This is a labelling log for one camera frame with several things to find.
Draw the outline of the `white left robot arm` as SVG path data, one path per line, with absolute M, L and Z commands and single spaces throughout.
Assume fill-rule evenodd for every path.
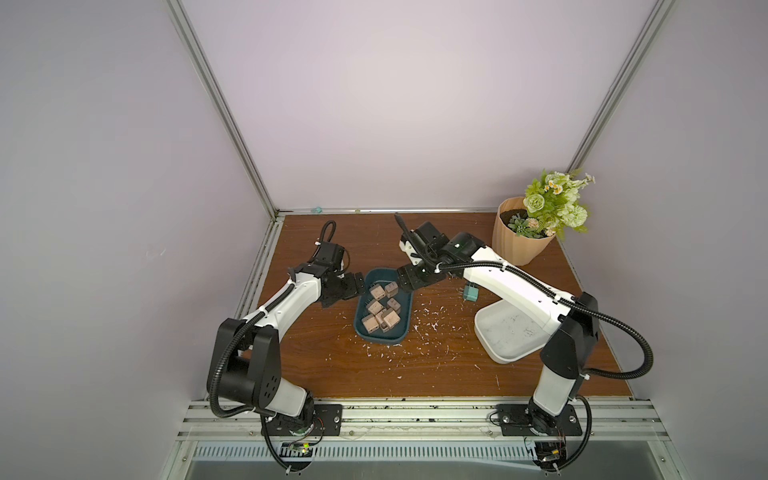
M 363 290 L 361 273 L 291 269 L 287 282 L 265 304 L 241 319 L 223 321 L 206 382 L 213 414 L 231 418 L 255 412 L 310 423 L 314 400 L 283 377 L 281 341 L 309 306 L 327 308 L 359 297 Z

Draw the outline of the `dark teal storage tray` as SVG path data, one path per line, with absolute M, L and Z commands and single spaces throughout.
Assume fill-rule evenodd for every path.
M 376 268 L 364 278 L 353 327 L 364 340 L 400 344 L 410 329 L 413 293 L 391 268 Z

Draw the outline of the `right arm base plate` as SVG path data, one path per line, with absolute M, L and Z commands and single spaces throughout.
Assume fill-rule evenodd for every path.
M 499 426 L 503 436 L 581 436 L 582 426 L 575 408 L 567 404 L 553 416 L 533 404 L 498 404 L 489 421 Z

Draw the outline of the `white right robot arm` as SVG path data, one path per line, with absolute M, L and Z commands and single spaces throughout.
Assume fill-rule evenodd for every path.
M 501 364 L 540 354 L 543 367 L 526 421 L 537 435 L 558 434 L 599 339 L 598 320 L 582 311 L 596 306 L 596 300 L 552 288 L 466 232 L 448 238 L 425 223 L 403 233 L 399 247 L 409 262 L 398 268 L 398 282 L 408 291 L 455 276 L 498 296 L 497 302 L 477 312 L 475 334 Z

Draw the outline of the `white storage tray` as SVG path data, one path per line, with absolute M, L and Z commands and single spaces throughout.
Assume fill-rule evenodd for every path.
M 510 364 L 542 349 L 560 326 L 557 317 L 531 316 L 504 300 L 480 309 L 474 331 L 488 356 L 498 364 Z

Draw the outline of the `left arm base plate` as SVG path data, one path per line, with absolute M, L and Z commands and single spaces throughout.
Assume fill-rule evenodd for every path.
M 277 414 L 266 422 L 263 433 L 270 436 L 301 437 L 339 436 L 343 420 L 343 406 L 338 403 L 320 403 L 307 407 L 298 417 Z

